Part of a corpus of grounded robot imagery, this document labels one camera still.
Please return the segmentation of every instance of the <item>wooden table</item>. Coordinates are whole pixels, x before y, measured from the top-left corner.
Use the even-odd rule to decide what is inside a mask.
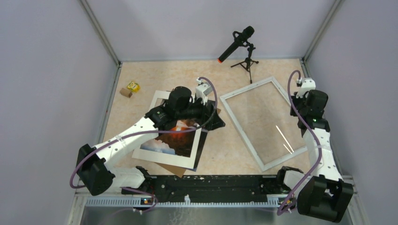
[[[148,111],[156,90],[185,86],[194,92],[195,80],[199,76],[213,82],[218,96],[249,85],[248,72],[241,67],[230,68],[230,65],[237,62],[239,61],[226,60],[220,64],[216,60],[198,60],[123,63],[104,140],[135,124]],[[296,69],[301,71],[298,59],[260,60],[259,64],[252,67],[253,82],[274,76],[286,90],[289,75]],[[137,82],[141,90],[127,98],[119,94],[119,90],[130,81]],[[228,100],[242,126],[252,126],[246,132],[265,163],[288,154],[283,146],[285,141],[276,126],[283,131],[293,149],[304,146],[297,118],[289,116],[286,101],[277,93],[273,87],[265,85]],[[186,171],[185,175],[276,174],[283,165],[308,171],[310,165],[305,152],[261,172],[220,101],[218,108],[221,109],[220,117],[226,127],[209,132],[197,171]],[[153,175],[171,175],[156,163],[131,158],[131,154],[122,159],[117,167],[132,168],[137,165]]]

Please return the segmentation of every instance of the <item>white picture frame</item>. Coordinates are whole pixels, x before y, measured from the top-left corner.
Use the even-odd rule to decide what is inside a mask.
[[[149,110],[155,107],[155,104],[158,99],[168,99],[170,95],[169,91],[155,91],[153,96],[151,105],[149,106]],[[168,165],[174,165],[179,167],[184,167],[188,169],[193,169],[195,164],[196,153],[198,150],[199,139],[202,129],[198,129],[195,131],[195,136],[193,140],[192,150],[190,157],[171,155],[163,152],[156,152],[151,150],[144,149],[135,149],[133,151],[133,158],[138,158],[142,160],[152,161],[156,163],[163,163]]]
[[[290,101],[289,101],[289,97],[286,93],[286,91],[283,89],[283,87],[280,85],[280,83],[275,79],[275,77],[269,77],[267,79],[264,79],[262,81],[256,82],[256,83],[252,83],[246,87],[240,88],[238,90],[235,90],[233,92],[230,92],[228,94],[225,94],[223,96],[220,96],[220,100],[222,102],[222,104],[225,107],[225,111],[227,112],[227,114],[229,115],[229,117],[232,120],[232,123],[235,126],[235,129],[238,131],[240,137],[242,138],[243,142],[245,143],[246,147],[248,148],[248,150],[250,151],[250,153],[252,154],[252,156],[254,157],[254,159],[256,160],[257,164],[259,165],[260,169],[262,172],[277,166],[295,156],[298,156],[301,153],[304,153],[305,151],[307,151],[307,147],[301,147],[299,149],[294,150],[294,152],[292,154],[286,154],[278,159],[275,159],[267,164],[264,164],[261,160],[261,158],[259,157],[256,149],[254,148],[254,146],[252,145],[252,143],[250,142],[249,137],[247,136],[247,134],[244,132],[242,126],[240,125],[239,121],[237,120],[236,116],[234,115],[231,107],[228,105],[227,103],[227,99],[228,98],[232,98],[236,95],[242,94],[248,90],[260,87],[266,83],[271,83],[273,84],[276,89],[279,91],[279,93],[282,95],[282,97],[286,100],[287,104],[289,104],[290,106]]]

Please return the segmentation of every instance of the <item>small wooden block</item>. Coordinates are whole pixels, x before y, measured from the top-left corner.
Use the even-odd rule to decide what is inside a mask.
[[[131,92],[131,90],[128,90],[128,89],[125,89],[125,88],[122,88],[122,89],[120,90],[120,94],[123,95],[123,96],[126,96],[126,97],[128,97],[128,98],[130,98],[130,97],[133,95],[133,93]]]

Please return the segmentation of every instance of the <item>black microphone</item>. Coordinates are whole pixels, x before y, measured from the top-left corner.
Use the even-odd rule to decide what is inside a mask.
[[[222,63],[224,60],[226,60],[239,46],[244,46],[244,42],[247,41],[248,38],[250,38],[254,33],[254,29],[251,26],[246,27],[246,29],[243,30],[242,33],[239,32],[234,32],[234,42],[225,50],[225,52],[218,57],[218,62]]]

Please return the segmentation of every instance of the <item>photograph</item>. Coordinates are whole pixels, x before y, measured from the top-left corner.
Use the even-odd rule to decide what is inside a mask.
[[[169,91],[155,91],[149,109],[161,105],[168,99]],[[171,130],[187,130],[199,126],[195,120],[178,120]],[[132,157],[156,163],[175,165],[195,171],[198,166],[207,131],[198,129],[181,134],[162,134],[135,149]]]

